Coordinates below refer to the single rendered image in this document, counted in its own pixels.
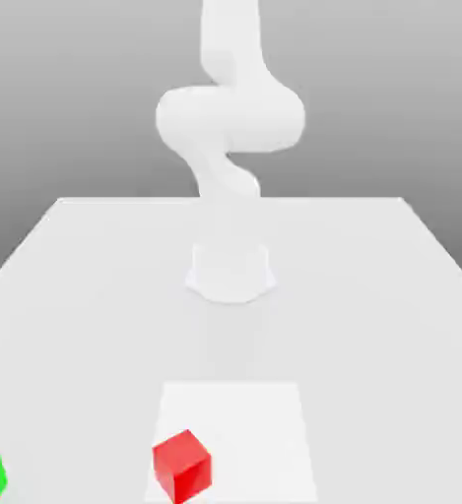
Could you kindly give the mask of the small red cube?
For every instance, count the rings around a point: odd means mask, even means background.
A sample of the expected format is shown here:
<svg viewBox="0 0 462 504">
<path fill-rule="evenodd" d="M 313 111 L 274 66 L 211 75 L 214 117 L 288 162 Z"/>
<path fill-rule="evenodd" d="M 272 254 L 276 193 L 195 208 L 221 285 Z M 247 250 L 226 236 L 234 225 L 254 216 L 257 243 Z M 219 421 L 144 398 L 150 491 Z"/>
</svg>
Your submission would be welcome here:
<svg viewBox="0 0 462 504">
<path fill-rule="evenodd" d="M 213 459 L 210 452 L 185 429 L 152 449 L 157 482 L 171 504 L 183 504 L 213 483 Z"/>
</svg>

